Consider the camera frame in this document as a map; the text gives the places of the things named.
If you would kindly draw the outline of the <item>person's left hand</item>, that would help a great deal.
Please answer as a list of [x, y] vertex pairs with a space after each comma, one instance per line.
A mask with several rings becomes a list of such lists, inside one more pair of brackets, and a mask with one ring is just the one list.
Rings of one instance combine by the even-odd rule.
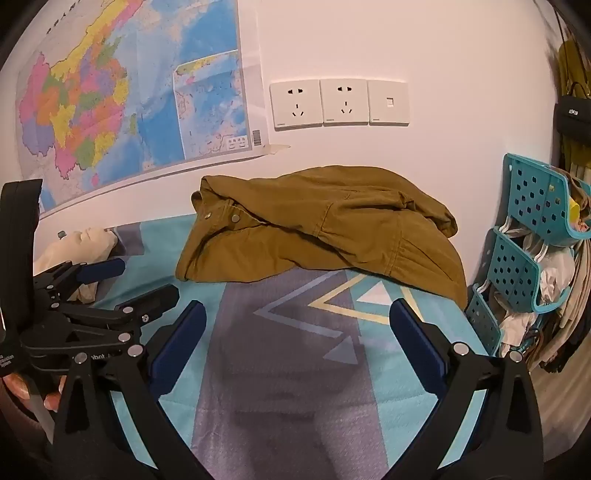
[[[31, 400], [31, 394], [27, 387], [24, 378], [18, 373], [12, 373], [4, 376], [2, 381], [8, 391], [13, 394], [20, 403], [30, 412], [33, 411], [33, 403]], [[57, 412], [59, 409], [59, 403], [61, 400], [61, 394], [65, 386], [66, 377], [61, 376], [59, 386], [57, 390], [47, 394], [43, 399], [43, 406], [47, 411]]]

